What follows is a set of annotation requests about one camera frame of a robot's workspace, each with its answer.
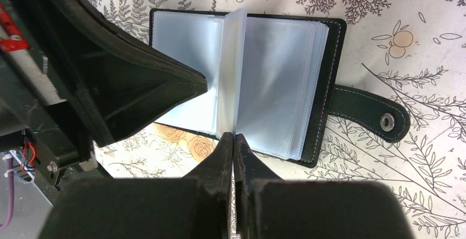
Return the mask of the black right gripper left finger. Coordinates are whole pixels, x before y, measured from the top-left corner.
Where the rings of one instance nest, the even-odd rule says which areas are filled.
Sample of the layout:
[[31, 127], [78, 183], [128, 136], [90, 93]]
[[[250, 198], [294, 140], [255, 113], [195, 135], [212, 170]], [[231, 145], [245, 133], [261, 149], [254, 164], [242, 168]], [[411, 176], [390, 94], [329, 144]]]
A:
[[228, 238], [233, 135], [181, 178], [74, 181], [40, 238]]

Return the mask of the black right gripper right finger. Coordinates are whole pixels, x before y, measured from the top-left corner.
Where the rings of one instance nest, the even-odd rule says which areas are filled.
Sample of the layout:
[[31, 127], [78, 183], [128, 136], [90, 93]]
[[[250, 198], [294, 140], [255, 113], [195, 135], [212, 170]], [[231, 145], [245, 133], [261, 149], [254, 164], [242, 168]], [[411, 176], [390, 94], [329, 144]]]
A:
[[242, 238], [413, 238], [398, 200], [367, 181], [284, 180], [234, 137], [237, 230]]

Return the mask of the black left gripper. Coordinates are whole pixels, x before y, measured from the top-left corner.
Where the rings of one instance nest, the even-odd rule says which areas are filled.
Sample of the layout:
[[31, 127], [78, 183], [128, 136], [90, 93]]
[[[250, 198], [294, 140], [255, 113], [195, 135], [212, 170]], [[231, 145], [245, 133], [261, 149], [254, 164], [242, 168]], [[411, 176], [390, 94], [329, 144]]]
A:
[[106, 146], [207, 91], [203, 74], [107, 21], [88, 0], [1, 0], [1, 135], [21, 133], [48, 180], [74, 167], [108, 177], [87, 142]]

